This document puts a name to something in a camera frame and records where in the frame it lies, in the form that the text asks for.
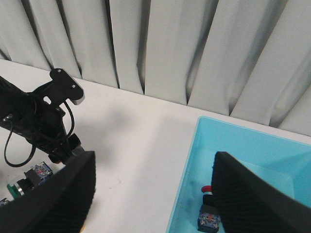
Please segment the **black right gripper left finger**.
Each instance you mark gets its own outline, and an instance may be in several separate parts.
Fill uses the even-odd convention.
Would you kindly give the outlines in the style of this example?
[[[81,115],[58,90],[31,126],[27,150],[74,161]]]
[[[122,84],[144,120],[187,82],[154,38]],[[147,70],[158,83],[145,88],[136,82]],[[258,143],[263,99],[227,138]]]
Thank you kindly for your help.
[[[93,202],[95,152],[73,156],[44,184],[0,209],[2,233],[78,233]]]

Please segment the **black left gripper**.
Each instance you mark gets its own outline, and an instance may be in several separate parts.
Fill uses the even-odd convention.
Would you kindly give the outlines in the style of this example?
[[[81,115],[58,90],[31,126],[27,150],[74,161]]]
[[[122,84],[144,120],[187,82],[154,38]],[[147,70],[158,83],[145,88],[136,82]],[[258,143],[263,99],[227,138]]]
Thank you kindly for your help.
[[[22,91],[21,93],[27,110],[24,117],[29,123],[27,128],[30,131],[30,136],[26,138],[33,146],[23,164],[33,158],[35,149],[47,153],[52,162],[65,164],[72,156],[72,148],[68,139],[75,125],[73,113],[65,96],[51,82],[40,86],[33,92]],[[71,119],[68,133],[63,123],[65,113],[60,107],[61,104],[65,105]]]

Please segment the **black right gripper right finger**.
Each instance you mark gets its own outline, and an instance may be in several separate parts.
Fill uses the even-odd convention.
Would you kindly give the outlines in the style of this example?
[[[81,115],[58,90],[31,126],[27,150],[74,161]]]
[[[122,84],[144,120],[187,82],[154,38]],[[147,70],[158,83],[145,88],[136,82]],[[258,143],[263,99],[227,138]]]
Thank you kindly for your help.
[[[226,233],[309,233],[311,209],[225,151],[215,153],[212,193]]]

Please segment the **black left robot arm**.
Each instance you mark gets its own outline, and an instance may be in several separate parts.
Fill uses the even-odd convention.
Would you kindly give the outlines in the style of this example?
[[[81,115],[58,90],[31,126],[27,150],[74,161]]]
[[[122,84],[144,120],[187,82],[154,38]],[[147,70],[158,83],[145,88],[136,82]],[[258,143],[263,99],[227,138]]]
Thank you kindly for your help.
[[[71,77],[53,78],[33,92],[24,92],[18,87],[0,79],[0,126],[16,133],[32,145],[29,157],[22,163],[27,164],[39,149],[53,163],[65,164],[81,148],[81,141],[73,133],[75,126],[72,110],[66,100],[75,105],[84,98],[83,89]]]

